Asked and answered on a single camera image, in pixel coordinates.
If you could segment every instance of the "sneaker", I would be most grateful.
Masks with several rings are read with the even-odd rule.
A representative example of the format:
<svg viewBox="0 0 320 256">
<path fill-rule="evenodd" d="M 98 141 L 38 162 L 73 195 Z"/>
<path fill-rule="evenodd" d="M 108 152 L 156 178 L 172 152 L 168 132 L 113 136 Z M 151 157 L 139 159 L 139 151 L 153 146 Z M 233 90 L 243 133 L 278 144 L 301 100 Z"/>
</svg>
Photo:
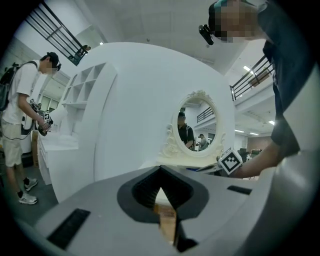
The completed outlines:
<svg viewBox="0 0 320 256">
<path fill-rule="evenodd" d="M 38 202 L 38 199 L 35 196 L 23 193 L 22 197 L 19 198 L 19 203 L 26 205 L 34 205 Z"/>
<path fill-rule="evenodd" d="M 28 178 L 29 179 L 29 185 L 24 185 L 24 188 L 26 191 L 30 191 L 35 185 L 38 184 L 38 181 L 36 178 Z"/>
</svg>

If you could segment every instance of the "gray device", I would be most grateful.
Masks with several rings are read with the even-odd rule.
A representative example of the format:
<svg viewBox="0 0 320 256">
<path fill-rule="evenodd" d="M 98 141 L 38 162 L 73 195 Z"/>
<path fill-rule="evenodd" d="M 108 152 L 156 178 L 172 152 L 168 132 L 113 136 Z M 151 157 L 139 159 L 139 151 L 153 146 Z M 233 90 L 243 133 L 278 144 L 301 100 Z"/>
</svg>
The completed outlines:
<svg viewBox="0 0 320 256">
<path fill-rule="evenodd" d="M 48 211 L 35 225 L 37 232 L 19 223 L 50 255 L 266 254 L 311 205 L 320 181 L 314 164 L 319 156 L 320 151 L 304 151 L 285 158 L 257 181 L 172 166 L 139 169 L 81 189 Z M 160 187 L 177 214 L 174 245 L 161 234 L 159 216 L 152 210 Z M 64 230 L 76 209 L 88 212 L 87 217 L 64 251 L 46 238 Z"/>
</svg>

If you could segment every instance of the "black backpack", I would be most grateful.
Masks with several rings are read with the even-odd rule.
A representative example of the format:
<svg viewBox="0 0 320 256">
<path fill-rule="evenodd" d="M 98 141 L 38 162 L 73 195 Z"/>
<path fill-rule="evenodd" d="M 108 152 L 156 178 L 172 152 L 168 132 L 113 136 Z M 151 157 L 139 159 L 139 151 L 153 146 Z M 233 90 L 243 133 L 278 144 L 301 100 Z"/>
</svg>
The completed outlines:
<svg viewBox="0 0 320 256">
<path fill-rule="evenodd" d="M 28 61 L 24 64 L 32 63 L 38 69 L 38 65 L 34 61 Z M 12 81 L 18 71 L 24 64 L 19 66 L 19 64 L 13 63 L 10 68 L 8 68 L 4 75 L 0 79 L 0 112 L 4 111 L 8 106 L 8 96 L 11 88 Z"/>
</svg>

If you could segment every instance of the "floor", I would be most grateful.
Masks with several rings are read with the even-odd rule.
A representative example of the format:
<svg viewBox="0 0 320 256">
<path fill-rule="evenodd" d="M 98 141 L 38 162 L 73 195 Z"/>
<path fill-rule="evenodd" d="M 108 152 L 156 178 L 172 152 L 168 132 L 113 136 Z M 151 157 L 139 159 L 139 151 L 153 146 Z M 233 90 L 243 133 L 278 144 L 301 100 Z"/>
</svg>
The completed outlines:
<svg viewBox="0 0 320 256">
<path fill-rule="evenodd" d="M 29 225 L 34 226 L 37 220 L 48 210 L 58 204 L 55 192 L 52 185 L 45 185 L 41 173 L 37 167 L 31 166 L 25 169 L 26 175 L 31 178 L 36 178 L 38 184 L 29 191 L 29 194 L 38 198 L 38 202 L 34 205 L 21 204 L 18 202 L 17 195 L 12 192 L 6 176 L 4 159 L 0 159 L 0 173 L 3 179 L 4 187 L 0 185 L 0 191 L 3 193 L 12 214 L 16 218 L 20 218 Z M 19 185 L 23 188 L 23 182 L 20 178 Z"/>
</svg>

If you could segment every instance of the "railing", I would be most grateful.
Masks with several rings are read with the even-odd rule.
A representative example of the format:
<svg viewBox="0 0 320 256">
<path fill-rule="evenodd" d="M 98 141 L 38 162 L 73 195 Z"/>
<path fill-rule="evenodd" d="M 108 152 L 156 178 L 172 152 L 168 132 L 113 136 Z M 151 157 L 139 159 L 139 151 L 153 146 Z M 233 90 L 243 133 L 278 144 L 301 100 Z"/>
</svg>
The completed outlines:
<svg viewBox="0 0 320 256">
<path fill-rule="evenodd" d="M 25 21 L 76 66 L 88 53 L 44 2 Z"/>
<path fill-rule="evenodd" d="M 209 117 L 209 116 L 211 116 L 213 114 L 214 114 L 214 112 L 213 112 L 212 108 L 208 107 L 205 111 L 203 111 L 201 114 L 199 114 L 197 116 L 197 123 L 199 123 L 200 121 L 205 120 L 207 117 Z"/>
<path fill-rule="evenodd" d="M 272 64 L 269 63 L 266 56 L 263 56 L 238 82 L 230 86 L 232 99 L 235 101 L 242 97 L 243 93 L 272 76 L 273 71 Z"/>
</svg>

